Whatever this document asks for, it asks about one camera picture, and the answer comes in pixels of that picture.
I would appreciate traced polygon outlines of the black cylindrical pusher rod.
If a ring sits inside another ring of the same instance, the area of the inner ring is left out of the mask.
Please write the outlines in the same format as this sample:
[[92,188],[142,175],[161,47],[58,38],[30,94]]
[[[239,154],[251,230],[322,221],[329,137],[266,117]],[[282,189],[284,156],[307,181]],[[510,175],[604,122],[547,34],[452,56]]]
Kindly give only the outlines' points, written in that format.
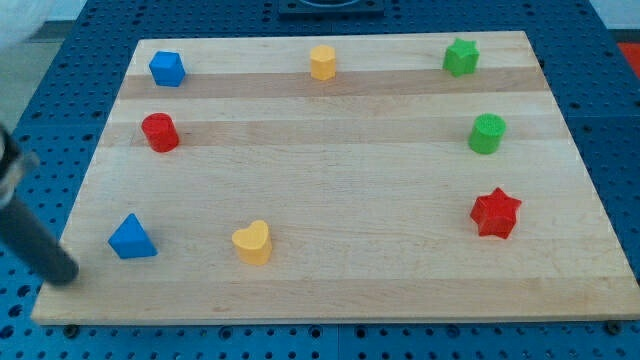
[[45,282],[64,286],[78,276],[77,262],[16,195],[1,208],[1,240]]

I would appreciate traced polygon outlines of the silver tool holder clamp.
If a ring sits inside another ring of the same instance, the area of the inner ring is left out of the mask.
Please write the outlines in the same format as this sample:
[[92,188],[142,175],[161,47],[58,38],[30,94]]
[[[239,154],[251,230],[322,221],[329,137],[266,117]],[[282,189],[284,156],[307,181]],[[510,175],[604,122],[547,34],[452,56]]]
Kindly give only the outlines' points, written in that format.
[[23,152],[4,125],[1,126],[1,207],[13,198],[20,182],[39,166],[35,152]]

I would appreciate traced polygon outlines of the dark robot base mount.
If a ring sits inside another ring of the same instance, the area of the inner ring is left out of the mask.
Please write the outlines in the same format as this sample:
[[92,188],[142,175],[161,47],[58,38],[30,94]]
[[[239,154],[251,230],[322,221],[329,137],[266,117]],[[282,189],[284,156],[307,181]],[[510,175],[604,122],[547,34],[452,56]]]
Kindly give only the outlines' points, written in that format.
[[277,0],[280,17],[381,15],[385,0]]

